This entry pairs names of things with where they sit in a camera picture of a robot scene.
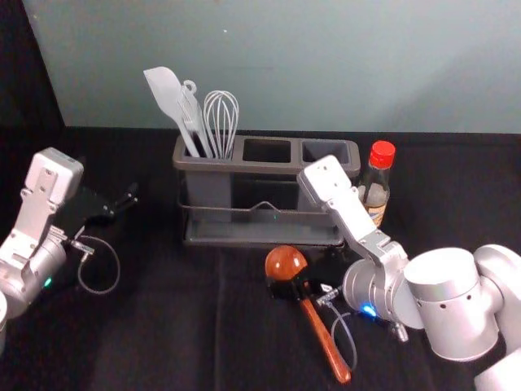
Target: blue led light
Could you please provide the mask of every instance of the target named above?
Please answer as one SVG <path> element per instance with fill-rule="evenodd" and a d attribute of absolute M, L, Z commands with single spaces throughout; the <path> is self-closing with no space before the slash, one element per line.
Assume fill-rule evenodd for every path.
<path fill-rule="evenodd" d="M 371 304 L 364 304 L 361 307 L 361 312 L 369 315 L 371 318 L 376 318 L 376 310 L 374 309 L 374 307 Z"/>

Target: black cloth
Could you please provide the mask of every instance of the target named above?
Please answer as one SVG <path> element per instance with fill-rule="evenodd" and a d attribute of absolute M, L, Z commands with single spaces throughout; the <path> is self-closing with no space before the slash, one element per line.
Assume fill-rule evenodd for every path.
<path fill-rule="evenodd" d="M 362 161 L 378 137 L 309 136 L 352 139 Z M 270 298 L 264 278 L 268 249 L 182 246 L 171 161 L 176 137 L 166 130 L 70 129 L 55 140 L 53 146 L 63 152 L 85 156 L 84 185 L 115 199 L 138 180 L 140 202 L 114 226 L 93 232 L 120 255 L 122 275 L 114 293 L 93 297 L 80 290 L 77 257 L 71 257 L 28 312 L 8 323 L 0 358 L 2 391 L 461 391 L 473 389 L 473 377 L 501 357 L 500 342 L 477 362 L 447 362 L 431 352 L 421 332 L 411 332 L 410 341 L 400 345 L 385 328 L 354 318 L 348 324 L 359 367 L 351 384 L 336 383 L 299 306 Z M 396 144 L 397 156 L 382 228 L 410 257 L 442 246 L 473 251 L 488 243 L 521 253 L 516 137 L 386 138 Z M 13 143 L 4 151 L 12 159 L 25 156 L 23 164 L 17 161 L 20 175 L 2 174 L 2 191 L 16 198 L 37 148 Z M 19 206 L 19 201 L 2 206 L 2 237 Z M 96 261 L 100 274 L 105 261 L 110 260 Z M 331 314 L 321 315 L 331 325 Z"/>

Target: gray utensil caddy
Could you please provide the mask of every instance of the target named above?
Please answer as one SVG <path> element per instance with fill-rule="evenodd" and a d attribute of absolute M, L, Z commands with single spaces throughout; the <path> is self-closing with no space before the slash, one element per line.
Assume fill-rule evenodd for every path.
<path fill-rule="evenodd" d="M 354 179 L 360 172 L 352 141 L 237 135 L 230 160 L 188 155 L 181 136 L 173 152 L 184 241 L 192 245 L 341 245 L 331 219 L 312 207 L 296 175 L 327 155 Z"/>

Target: ladle handle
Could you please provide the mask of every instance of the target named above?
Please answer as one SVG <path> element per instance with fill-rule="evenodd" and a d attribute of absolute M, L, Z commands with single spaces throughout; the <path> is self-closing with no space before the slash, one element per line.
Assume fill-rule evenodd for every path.
<path fill-rule="evenodd" d="M 313 326 L 315 334 L 322 345 L 322 349 L 327 356 L 327 360 L 335 373 L 336 379 L 344 384 L 351 380 L 351 369 L 345 363 L 339 351 L 336 349 L 335 343 L 331 334 L 327 331 L 326 326 L 317 314 L 313 304 L 309 299 L 302 300 L 300 306 L 308 316 L 309 321 Z"/>

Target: red bottle cap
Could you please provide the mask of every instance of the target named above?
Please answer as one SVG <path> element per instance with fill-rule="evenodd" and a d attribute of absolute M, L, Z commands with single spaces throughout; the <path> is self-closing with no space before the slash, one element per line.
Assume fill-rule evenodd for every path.
<path fill-rule="evenodd" d="M 377 141 L 371 148 L 369 163 L 377 169 L 388 169 L 394 161 L 396 148 L 388 141 Z"/>

